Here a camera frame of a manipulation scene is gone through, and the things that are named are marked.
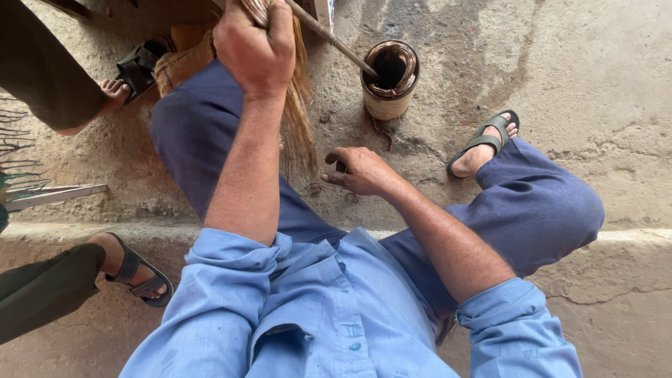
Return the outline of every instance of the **green cloth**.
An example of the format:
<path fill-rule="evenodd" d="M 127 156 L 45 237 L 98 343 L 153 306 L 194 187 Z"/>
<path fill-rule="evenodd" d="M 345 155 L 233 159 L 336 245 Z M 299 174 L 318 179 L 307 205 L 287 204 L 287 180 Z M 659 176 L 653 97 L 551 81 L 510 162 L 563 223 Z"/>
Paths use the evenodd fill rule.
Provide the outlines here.
<path fill-rule="evenodd" d="M 77 245 L 49 260 L 0 274 L 0 344 L 49 324 L 98 293 L 105 250 Z"/>
<path fill-rule="evenodd" d="M 9 213 L 7 212 L 7 209 L 0 204 L 0 233 L 7 227 L 9 224 Z"/>
<path fill-rule="evenodd" d="M 75 128 L 107 96 L 20 0 L 0 0 L 0 87 L 54 130 Z"/>

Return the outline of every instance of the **copper wire coil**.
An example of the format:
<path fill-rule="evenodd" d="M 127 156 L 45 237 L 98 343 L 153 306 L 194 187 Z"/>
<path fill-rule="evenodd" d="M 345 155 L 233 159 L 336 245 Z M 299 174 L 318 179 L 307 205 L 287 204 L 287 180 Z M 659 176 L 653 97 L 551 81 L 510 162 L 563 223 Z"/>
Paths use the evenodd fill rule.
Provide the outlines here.
<path fill-rule="evenodd" d="M 417 64 L 417 57 L 410 46 L 405 43 L 391 40 L 380 43 L 374 46 L 366 55 L 364 61 L 366 64 L 373 67 L 379 75 L 386 75 L 385 72 L 380 72 L 379 69 L 384 63 L 398 60 L 403 62 L 405 70 L 399 82 L 393 88 L 381 88 L 380 83 L 372 81 L 367 82 L 369 90 L 382 98 L 395 98 L 403 96 L 409 89 L 412 88 L 415 82 L 415 65 Z"/>

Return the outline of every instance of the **rolled-up sleeve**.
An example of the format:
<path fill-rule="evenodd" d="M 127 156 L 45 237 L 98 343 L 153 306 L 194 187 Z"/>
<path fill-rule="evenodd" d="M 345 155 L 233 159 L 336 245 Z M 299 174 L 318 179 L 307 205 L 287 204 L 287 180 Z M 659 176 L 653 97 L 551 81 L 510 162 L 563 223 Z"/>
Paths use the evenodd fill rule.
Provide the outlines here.
<path fill-rule="evenodd" d="M 471 330 L 472 377 L 583 376 L 576 348 L 531 282 L 503 282 L 465 301 L 457 315 Z"/>
<path fill-rule="evenodd" d="M 244 377 L 269 275 L 290 246 L 281 233 L 269 248 L 201 230 L 161 326 L 136 349 L 121 377 Z"/>

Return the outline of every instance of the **foot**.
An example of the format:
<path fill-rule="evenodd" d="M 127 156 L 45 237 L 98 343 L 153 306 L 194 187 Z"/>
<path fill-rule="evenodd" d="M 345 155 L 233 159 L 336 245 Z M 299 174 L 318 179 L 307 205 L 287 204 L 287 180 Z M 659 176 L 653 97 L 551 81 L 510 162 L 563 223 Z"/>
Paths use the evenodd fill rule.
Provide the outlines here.
<path fill-rule="evenodd" d="M 105 100 L 105 104 L 103 105 L 103 108 L 96 114 L 92 119 L 88 120 L 85 124 L 81 124 L 78 127 L 75 128 L 69 128 L 67 130 L 58 130 L 57 133 L 61 135 L 75 135 L 79 134 L 80 131 L 82 131 L 89 123 L 91 123 L 92 120 L 95 120 L 96 118 L 100 116 L 104 116 L 105 114 L 112 113 L 113 111 L 120 109 L 124 105 L 124 101 L 128 98 L 130 95 L 130 86 L 128 84 L 124 83 L 123 79 L 119 80 L 110 80 L 110 79 L 105 79 L 98 83 L 100 85 L 100 89 L 102 89 L 103 93 L 108 97 Z"/>
<path fill-rule="evenodd" d="M 502 114 L 507 121 L 511 120 L 511 115 L 509 113 Z M 514 122 L 507 126 L 506 131 L 509 133 L 509 137 L 515 138 L 518 135 L 518 130 Z M 499 134 L 499 131 L 494 126 L 488 126 L 483 131 L 483 135 L 492 135 L 493 137 L 499 139 L 499 142 L 502 141 L 502 136 Z M 483 164 L 490 161 L 495 156 L 495 148 L 491 145 L 477 145 L 472 147 L 464 155 L 457 159 L 453 163 L 453 166 L 450 168 L 453 171 L 455 176 L 461 178 L 467 178 L 476 174 L 476 171 L 480 169 Z"/>
<path fill-rule="evenodd" d="M 117 277 L 119 270 L 122 268 L 122 263 L 124 262 L 124 248 L 119 244 L 119 241 L 116 237 L 110 235 L 109 233 L 99 233 L 94 235 L 91 239 L 88 240 L 89 243 L 96 243 L 105 249 L 106 258 L 103 263 L 101 270 L 109 274 L 110 276 Z M 137 287 L 142 285 L 150 278 L 154 277 L 156 274 L 148 266 L 140 264 L 138 270 L 135 272 L 135 276 L 128 283 L 132 287 Z M 143 297 L 147 298 L 159 298 L 161 294 L 166 292 L 166 285 L 159 287 L 155 291 L 151 291 Z"/>

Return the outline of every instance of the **black sandal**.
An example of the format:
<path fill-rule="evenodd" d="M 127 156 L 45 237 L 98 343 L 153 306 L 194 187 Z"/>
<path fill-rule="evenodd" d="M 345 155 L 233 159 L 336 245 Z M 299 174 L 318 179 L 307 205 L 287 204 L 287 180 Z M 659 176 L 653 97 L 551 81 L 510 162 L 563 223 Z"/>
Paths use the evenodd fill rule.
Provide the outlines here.
<path fill-rule="evenodd" d="M 511 115 L 511 119 L 506 120 L 506 118 L 502 117 L 502 114 L 504 113 L 509 113 Z M 495 155 L 498 154 L 499 151 L 502 149 L 502 146 L 504 146 L 504 144 L 506 144 L 506 142 L 508 142 L 509 139 L 511 139 L 509 137 L 509 133 L 506 131 L 506 128 L 512 122 L 515 122 L 515 129 L 517 132 L 520 129 L 520 119 L 518 118 L 518 114 L 516 114 L 513 110 L 503 110 L 497 113 L 494 117 L 490 118 L 488 122 L 484 123 L 483 126 L 481 126 L 480 129 L 476 131 L 476 134 L 474 134 L 474 138 L 469 143 L 467 143 L 467 145 L 464 146 L 464 148 L 457 155 L 455 155 L 448 163 L 446 171 L 448 172 L 450 177 L 455 178 L 457 180 L 463 180 L 466 178 L 455 176 L 455 174 L 453 174 L 451 167 L 453 166 L 453 163 L 455 163 L 459 158 L 461 158 L 472 147 L 476 147 L 477 145 L 491 145 L 495 149 Z M 483 135 L 483 131 L 485 131 L 485 128 L 488 126 L 494 126 L 497 129 L 497 131 L 499 131 L 499 134 L 502 137 L 501 142 L 499 141 L 499 139 L 493 137 L 492 135 Z"/>
<path fill-rule="evenodd" d="M 154 266 L 149 264 L 147 260 L 145 260 L 137 252 L 131 250 L 117 235 L 111 232 L 108 233 L 116 237 L 119 241 L 119 244 L 121 244 L 122 248 L 124 248 L 124 262 L 122 263 L 122 267 L 119 269 L 119 274 L 117 274 L 116 278 L 106 274 L 105 279 L 108 282 L 114 282 L 117 285 L 128 289 L 131 294 L 135 295 L 136 297 L 140 297 L 145 303 L 152 307 L 165 307 L 173 297 L 173 284 L 170 282 L 170 280 L 159 269 L 156 269 Z M 135 272 L 138 270 L 140 264 L 150 268 L 156 275 L 141 285 L 132 287 L 128 283 L 135 276 Z M 161 294 L 159 298 L 142 297 L 142 295 L 155 291 L 163 285 L 166 285 L 166 292 Z"/>
<path fill-rule="evenodd" d="M 123 79 L 131 89 L 124 105 L 130 104 L 156 84 L 152 72 L 157 61 L 167 52 L 173 51 L 175 47 L 168 38 L 148 40 L 117 63 L 119 75 L 115 79 Z"/>

